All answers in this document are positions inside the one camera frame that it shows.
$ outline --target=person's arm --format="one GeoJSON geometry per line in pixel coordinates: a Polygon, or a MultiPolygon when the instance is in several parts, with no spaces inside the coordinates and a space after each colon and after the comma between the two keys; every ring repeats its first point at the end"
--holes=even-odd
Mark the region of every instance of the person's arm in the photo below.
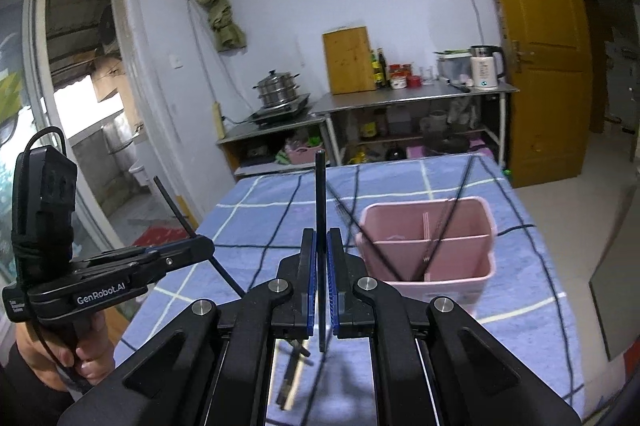
{"type": "MultiPolygon", "coordinates": [[[[49,348],[65,366],[74,365],[74,356],[56,336],[42,330],[49,348]]],[[[113,345],[104,320],[104,312],[92,317],[92,329],[78,342],[76,371],[96,385],[111,371],[113,345]]],[[[0,372],[1,425],[54,426],[58,418],[73,403],[66,391],[55,363],[38,341],[28,324],[16,326],[16,342],[9,354],[9,362],[0,372]]]]}

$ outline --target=checkered tablecloth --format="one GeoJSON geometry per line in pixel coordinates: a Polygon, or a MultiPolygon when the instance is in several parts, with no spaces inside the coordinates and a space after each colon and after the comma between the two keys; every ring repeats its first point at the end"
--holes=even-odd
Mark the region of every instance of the checkered tablecloth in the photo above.
{"type": "MultiPolygon", "coordinates": [[[[327,180],[359,218],[373,203],[415,201],[453,197],[459,187],[468,155],[341,166],[327,169],[327,180]]],[[[463,196],[484,197],[494,215],[498,231],[520,223],[498,187],[504,188],[526,223],[532,223],[499,168],[478,159],[463,196]]],[[[351,230],[327,199],[327,226],[339,227],[345,243],[353,244],[351,230]]],[[[238,283],[262,283],[276,274],[283,257],[300,247],[303,228],[315,227],[313,172],[270,175],[241,180],[218,204],[198,229],[213,239],[216,258],[238,283]]],[[[497,237],[495,276],[488,282],[476,307],[476,318],[510,351],[541,377],[559,395],[572,395],[580,414],[584,400],[580,345],[574,314],[562,291],[551,257],[536,228],[527,228],[536,245],[533,250],[524,229],[497,237]],[[550,273],[568,340],[573,388],[562,339],[558,309],[544,269],[550,273]]],[[[127,329],[124,339],[134,348],[146,342],[190,302],[209,298],[218,304],[236,299],[236,294],[209,263],[199,263],[170,273],[152,291],[127,329]]],[[[280,350],[290,348],[282,342],[280,350]]],[[[274,387],[268,417],[286,424],[376,424],[367,340],[333,338],[328,353],[318,353],[318,326],[310,340],[313,366],[304,366],[289,410],[280,410],[275,397],[289,356],[279,352],[274,360],[274,387]]],[[[116,348],[116,361],[132,354],[125,343],[116,348]]]]}

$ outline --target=black sleeve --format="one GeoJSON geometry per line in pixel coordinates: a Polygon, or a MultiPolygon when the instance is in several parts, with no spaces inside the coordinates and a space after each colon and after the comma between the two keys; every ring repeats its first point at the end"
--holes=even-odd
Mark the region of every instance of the black sleeve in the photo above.
{"type": "Polygon", "coordinates": [[[14,344],[6,367],[0,367],[2,426],[55,426],[74,400],[68,392],[45,385],[22,359],[14,344]]]}

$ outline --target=yellow door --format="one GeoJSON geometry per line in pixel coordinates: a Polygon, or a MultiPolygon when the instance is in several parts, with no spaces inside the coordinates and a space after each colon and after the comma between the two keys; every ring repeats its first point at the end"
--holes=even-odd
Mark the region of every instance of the yellow door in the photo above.
{"type": "Polygon", "coordinates": [[[499,0],[512,96],[513,184],[575,177],[586,151],[591,52],[583,0],[499,0]]]}

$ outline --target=door handle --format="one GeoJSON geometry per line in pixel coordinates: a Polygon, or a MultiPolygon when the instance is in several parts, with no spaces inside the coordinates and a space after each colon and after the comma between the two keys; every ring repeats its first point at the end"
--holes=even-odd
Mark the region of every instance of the door handle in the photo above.
{"type": "Polygon", "coordinates": [[[532,57],[535,56],[536,53],[533,51],[521,51],[520,42],[517,40],[512,40],[512,45],[513,53],[516,59],[516,72],[522,72],[522,62],[532,61],[532,57]]]}

